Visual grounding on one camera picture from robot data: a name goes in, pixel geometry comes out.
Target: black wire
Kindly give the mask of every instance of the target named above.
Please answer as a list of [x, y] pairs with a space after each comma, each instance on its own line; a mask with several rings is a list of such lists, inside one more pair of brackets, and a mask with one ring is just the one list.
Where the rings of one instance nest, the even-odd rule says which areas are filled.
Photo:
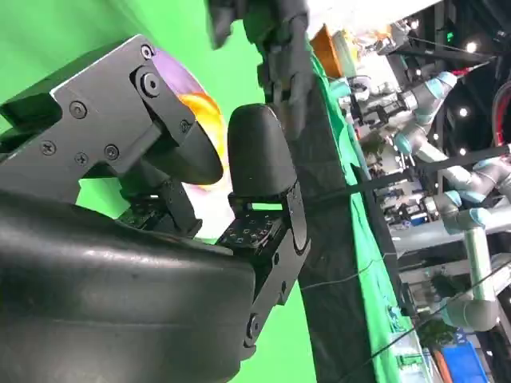
[[306, 291], [306, 290], [310, 290], [310, 289], [314, 289], [316, 287], [321, 287], [321, 286], [329, 286], [329, 285], [337, 285], [337, 284], [340, 284], [340, 283], [344, 283], [344, 282], [348, 282], [350, 281], [351, 279], [353, 278], [357, 278], [358, 276], [360, 276], [362, 273], [366, 272], [369, 270], [369, 268], [371, 267], [371, 265], [373, 263], [376, 263], [376, 262], [383, 262], [383, 260], [385, 259], [385, 257], [388, 255], [388, 254], [395, 254], [395, 253], [385, 253], [383, 256], [382, 256], [382, 259], [372, 259], [369, 264], [364, 267], [363, 269], [361, 269], [358, 273], [355, 273], [353, 275], [350, 275], [349, 277], [346, 277], [346, 278], [343, 278], [343, 279], [336, 279], [335, 281], [325, 281], [325, 282], [318, 282], [318, 283], [313, 283], [309, 286], [305, 286], [303, 288], [301, 288], [300, 290], [301, 291]]
[[349, 373], [347, 373], [346, 375], [344, 375], [344, 377], [341, 378], [341, 380], [338, 382], [338, 383], [342, 383], [343, 381], [345, 381], [348, 377], [351, 377], [354, 373], [357, 373], [359, 370], [361, 370], [363, 367], [365, 367], [366, 365], [370, 364], [377, 356], [381, 355], [382, 353], [384, 353], [385, 351], [387, 351], [390, 347], [392, 347], [393, 345], [395, 345], [396, 343], [398, 343], [401, 339], [403, 339], [404, 337], [410, 335], [411, 333], [413, 333], [415, 330], [418, 330], [419, 328], [421, 328], [422, 326], [424, 326], [426, 323], [428, 323], [436, 314], [438, 314], [440, 311], [444, 310], [451, 302], [455, 301], [456, 299], [459, 299], [460, 297], [462, 297], [463, 295], [469, 293], [474, 287], [476, 286], [479, 286], [480, 284], [482, 284], [486, 279], [488, 278], [491, 278], [493, 277], [498, 271], [500, 271], [501, 269], [503, 269], [504, 267], [507, 267], [509, 264], [511, 264], [511, 261], [508, 261], [506, 263], [504, 263], [502, 266], [498, 267], [496, 270], [492, 271], [490, 274], [486, 275], [483, 279], [481, 279], [479, 282], [475, 283], [473, 286], [471, 286], [468, 290], [466, 290], [465, 292], [463, 293], [460, 293], [458, 295], [455, 295], [454, 297], [452, 297], [452, 299], [449, 299], [443, 306], [441, 306], [440, 308], [438, 308], [436, 311], [434, 311], [428, 318], [426, 319], [423, 319], [421, 320], [419, 323], [417, 323], [416, 325], [414, 325], [410, 330], [404, 332], [400, 337], [394, 339], [391, 343], [389, 343], [388, 345], [386, 345], [385, 347], [383, 347], [382, 349], [378, 350], [376, 353], [373, 353], [369, 359], [367, 359], [365, 362], [363, 362], [359, 367], [355, 368], [355, 369], [352, 369]]

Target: orange object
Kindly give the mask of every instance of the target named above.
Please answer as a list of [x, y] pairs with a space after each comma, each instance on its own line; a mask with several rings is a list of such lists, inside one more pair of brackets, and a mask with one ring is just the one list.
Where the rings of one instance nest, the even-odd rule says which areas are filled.
[[442, 376], [442, 380], [445, 383], [453, 383], [453, 378], [450, 376], [449, 367], [447, 366], [446, 360], [440, 351], [437, 349], [433, 351], [435, 361], [437, 361], [438, 372]]
[[180, 101], [188, 106], [200, 125], [213, 143], [220, 161], [224, 167], [224, 177], [214, 185], [204, 185], [201, 188], [209, 190], [225, 184], [228, 173], [228, 152], [227, 152], [227, 125], [216, 102], [205, 93], [181, 94]]
[[327, 76], [332, 78], [342, 77], [343, 70], [326, 24], [323, 24], [323, 28], [311, 40], [311, 45]]

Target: black cloth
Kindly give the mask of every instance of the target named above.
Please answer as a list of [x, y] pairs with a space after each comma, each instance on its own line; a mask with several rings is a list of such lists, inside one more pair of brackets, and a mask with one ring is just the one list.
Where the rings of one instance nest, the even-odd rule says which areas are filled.
[[[304, 199], [346, 185], [319, 80], [308, 97], [307, 126], [290, 145]], [[315, 211], [305, 205], [311, 252], [299, 276], [319, 383], [376, 382], [357, 273], [349, 198]]]

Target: black ceiling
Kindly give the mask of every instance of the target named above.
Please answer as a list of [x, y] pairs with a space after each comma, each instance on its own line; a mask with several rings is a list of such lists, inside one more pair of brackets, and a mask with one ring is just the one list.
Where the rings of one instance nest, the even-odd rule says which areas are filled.
[[[420, 20], [421, 27], [417, 33], [421, 39], [460, 49], [464, 49], [468, 41], [476, 41], [479, 53], [496, 57], [458, 83], [446, 100], [448, 113], [442, 121], [442, 145], [449, 154], [457, 153], [459, 148], [467, 151], [488, 148], [492, 144], [490, 115], [493, 97], [511, 68], [511, 1], [446, 0], [443, 6], [431, 6], [413, 17]], [[428, 48], [443, 49], [438, 45], [428, 45]], [[431, 59], [418, 61], [420, 66], [434, 62]], [[467, 66], [459, 61], [436, 61], [435, 64], [441, 64], [447, 70]], [[465, 118], [458, 115], [462, 107], [469, 110]], [[508, 120], [506, 133], [511, 142], [511, 119]]]

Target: ceiling light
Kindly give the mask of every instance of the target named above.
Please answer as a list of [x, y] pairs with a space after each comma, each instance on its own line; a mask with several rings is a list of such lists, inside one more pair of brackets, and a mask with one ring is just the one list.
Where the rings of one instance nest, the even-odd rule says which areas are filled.
[[471, 41], [466, 45], [465, 49], [468, 53], [474, 53], [477, 50], [477, 43], [475, 41]]

